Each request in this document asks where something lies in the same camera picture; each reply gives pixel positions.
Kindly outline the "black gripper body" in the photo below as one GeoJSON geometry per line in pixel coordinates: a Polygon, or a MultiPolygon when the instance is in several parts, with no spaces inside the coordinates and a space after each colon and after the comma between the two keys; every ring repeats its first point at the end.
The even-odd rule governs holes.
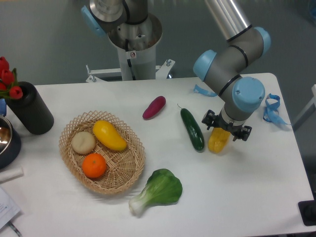
{"type": "Polygon", "coordinates": [[[237,135],[238,140],[242,141],[247,141],[252,131],[251,126],[244,125],[244,120],[239,121],[230,118],[224,109],[218,115],[212,110],[208,110],[201,122],[206,126],[212,123],[212,127],[222,128],[230,132],[233,136],[237,135]]]}

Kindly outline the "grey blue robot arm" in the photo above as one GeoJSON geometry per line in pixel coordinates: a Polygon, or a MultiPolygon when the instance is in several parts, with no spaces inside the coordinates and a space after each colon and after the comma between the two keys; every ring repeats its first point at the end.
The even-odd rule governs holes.
{"type": "MultiPolygon", "coordinates": [[[[246,141],[252,128],[245,122],[259,108],[265,88],[258,79],[240,73],[267,52],[271,38],[263,28],[253,27],[233,0],[208,0],[206,6],[229,46],[221,53],[204,52],[193,66],[195,75],[224,101],[218,115],[208,111],[202,122],[246,141]]],[[[123,80],[156,78],[162,26],[149,13],[147,1],[91,0],[81,14],[96,35],[107,35],[117,48],[123,80]]]]}

